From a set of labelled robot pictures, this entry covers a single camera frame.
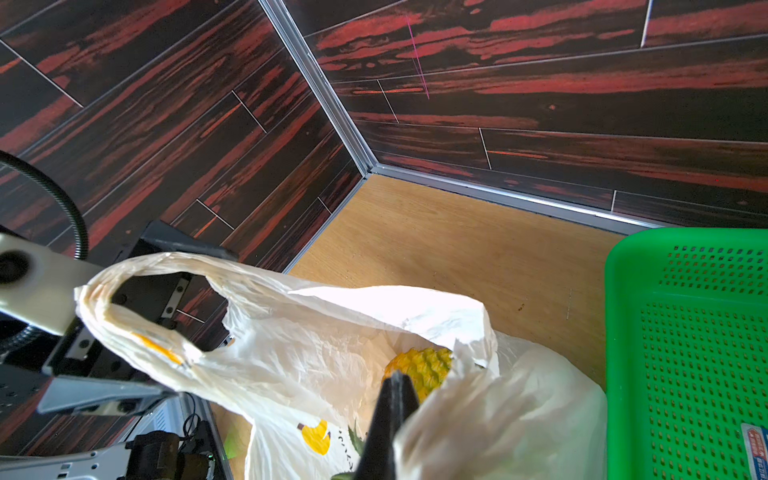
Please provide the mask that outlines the yellow pineapple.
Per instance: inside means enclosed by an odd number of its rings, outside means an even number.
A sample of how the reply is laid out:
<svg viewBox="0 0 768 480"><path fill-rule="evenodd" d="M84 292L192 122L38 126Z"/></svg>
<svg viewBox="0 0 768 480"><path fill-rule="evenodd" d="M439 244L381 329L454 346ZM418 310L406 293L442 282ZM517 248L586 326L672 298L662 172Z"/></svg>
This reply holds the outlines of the yellow pineapple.
<svg viewBox="0 0 768 480"><path fill-rule="evenodd" d="M420 403L438 389L452 366L452 351L447 348L411 349L396 355L386 366L382 380L400 372L411 379Z"/></svg>

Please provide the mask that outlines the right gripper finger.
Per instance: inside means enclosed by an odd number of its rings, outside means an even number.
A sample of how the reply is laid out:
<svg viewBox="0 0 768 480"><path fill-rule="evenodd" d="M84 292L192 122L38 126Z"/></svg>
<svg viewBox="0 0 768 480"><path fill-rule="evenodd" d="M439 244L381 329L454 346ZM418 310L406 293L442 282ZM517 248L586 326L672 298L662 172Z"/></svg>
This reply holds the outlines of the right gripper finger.
<svg viewBox="0 0 768 480"><path fill-rule="evenodd" d="M395 372L383 382L355 480L397 478L395 436L418 408L419 399L408 375Z"/></svg>

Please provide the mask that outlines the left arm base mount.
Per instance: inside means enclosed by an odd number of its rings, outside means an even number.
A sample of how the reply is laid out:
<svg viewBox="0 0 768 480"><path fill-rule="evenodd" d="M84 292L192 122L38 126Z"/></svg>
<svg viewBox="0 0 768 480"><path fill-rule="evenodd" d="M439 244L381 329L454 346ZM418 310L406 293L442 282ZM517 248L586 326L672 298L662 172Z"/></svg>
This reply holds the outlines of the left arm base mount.
<svg viewBox="0 0 768 480"><path fill-rule="evenodd" d="M69 455L1 458L3 479L231 479L231 467L208 402L189 393L168 400L139 424L162 413L185 414L178 431L132 431L109 447Z"/></svg>

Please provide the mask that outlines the white plastic bag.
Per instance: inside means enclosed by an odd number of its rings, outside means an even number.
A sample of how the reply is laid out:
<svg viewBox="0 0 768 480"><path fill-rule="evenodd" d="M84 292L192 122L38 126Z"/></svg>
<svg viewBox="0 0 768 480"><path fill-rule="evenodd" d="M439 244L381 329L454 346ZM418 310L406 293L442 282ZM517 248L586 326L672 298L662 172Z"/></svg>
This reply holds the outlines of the white plastic bag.
<svg viewBox="0 0 768 480"><path fill-rule="evenodd" d="M452 366L394 440L400 479L602 479L607 400L562 355L495 331L470 297L407 286L341 288L187 253L136 257L74 291L105 341L138 324L108 297L118 281L181 267L227 300L232 343L160 382L243 416L249 479L328 479L358 466L386 365L421 347Z"/></svg>

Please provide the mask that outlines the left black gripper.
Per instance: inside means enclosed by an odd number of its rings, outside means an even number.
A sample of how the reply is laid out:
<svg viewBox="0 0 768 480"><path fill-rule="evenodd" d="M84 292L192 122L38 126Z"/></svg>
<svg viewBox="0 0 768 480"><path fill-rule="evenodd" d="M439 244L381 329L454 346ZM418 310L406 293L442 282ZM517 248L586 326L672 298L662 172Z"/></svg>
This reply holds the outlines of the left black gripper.
<svg viewBox="0 0 768 480"><path fill-rule="evenodd" d="M9 368L2 384L49 376L52 383L37 402L41 414L135 416L170 397L155 367L187 371L205 350L171 322L195 273L169 267L118 281L108 297L117 313L138 317L135 326L105 341L77 316L62 336L49 334L1 311L1 360Z"/></svg>

